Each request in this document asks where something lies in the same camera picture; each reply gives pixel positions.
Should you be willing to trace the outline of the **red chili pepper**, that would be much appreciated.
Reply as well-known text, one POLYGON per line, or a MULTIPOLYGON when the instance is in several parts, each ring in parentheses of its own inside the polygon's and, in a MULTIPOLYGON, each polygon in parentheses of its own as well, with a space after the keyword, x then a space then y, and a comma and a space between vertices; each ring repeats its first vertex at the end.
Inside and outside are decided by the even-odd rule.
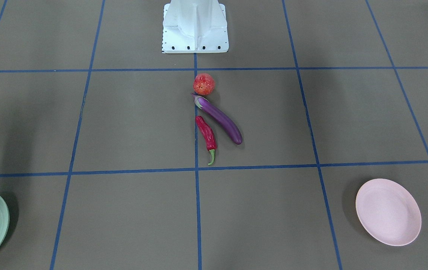
POLYGON ((195 123, 197 124, 198 129, 201 131, 202 136, 204 137, 205 145, 207 151, 211 156, 211 160, 208 163, 208 166, 211 166, 215 162, 215 152, 217 149, 217 143, 214 136, 212 128, 207 124, 205 119, 198 115, 195 117, 195 123))

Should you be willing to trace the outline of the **red pomegranate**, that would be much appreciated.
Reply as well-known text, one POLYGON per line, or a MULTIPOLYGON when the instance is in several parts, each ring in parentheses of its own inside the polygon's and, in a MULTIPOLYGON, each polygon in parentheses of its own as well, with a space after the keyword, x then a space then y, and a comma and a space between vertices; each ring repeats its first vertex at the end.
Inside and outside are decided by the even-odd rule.
POLYGON ((195 93, 203 96, 211 94, 215 86, 216 83, 214 78, 207 73, 197 74, 193 82, 193 90, 195 93))

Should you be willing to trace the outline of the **pink plate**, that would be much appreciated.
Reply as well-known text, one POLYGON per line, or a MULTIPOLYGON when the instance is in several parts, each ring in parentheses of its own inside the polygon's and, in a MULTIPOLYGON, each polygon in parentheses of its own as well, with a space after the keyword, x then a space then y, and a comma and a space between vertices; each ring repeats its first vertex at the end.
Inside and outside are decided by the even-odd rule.
POLYGON ((411 193, 388 179, 372 179, 356 195, 357 217, 370 236, 389 246, 406 246, 422 228, 420 208, 411 193))

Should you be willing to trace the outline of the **purple eggplant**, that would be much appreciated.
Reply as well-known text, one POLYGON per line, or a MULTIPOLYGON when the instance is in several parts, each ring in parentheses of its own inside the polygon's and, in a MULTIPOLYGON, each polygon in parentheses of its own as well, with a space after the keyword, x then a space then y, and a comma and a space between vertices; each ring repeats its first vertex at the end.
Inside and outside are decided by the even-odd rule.
POLYGON ((241 145, 243 143, 243 136, 241 135, 240 129, 229 116, 214 106, 205 97, 194 93, 191 93, 191 96, 195 106, 212 117, 224 129, 233 143, 236 145, 241 145))

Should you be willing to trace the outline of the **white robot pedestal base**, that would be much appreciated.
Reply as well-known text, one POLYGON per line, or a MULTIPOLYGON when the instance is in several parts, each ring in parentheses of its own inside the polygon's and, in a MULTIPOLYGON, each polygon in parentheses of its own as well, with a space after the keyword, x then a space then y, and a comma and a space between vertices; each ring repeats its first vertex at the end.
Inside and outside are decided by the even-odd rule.
POLYGON ((162 53, 226 53, 225 5, 217 0, 172 0, 163 8, 162 53))

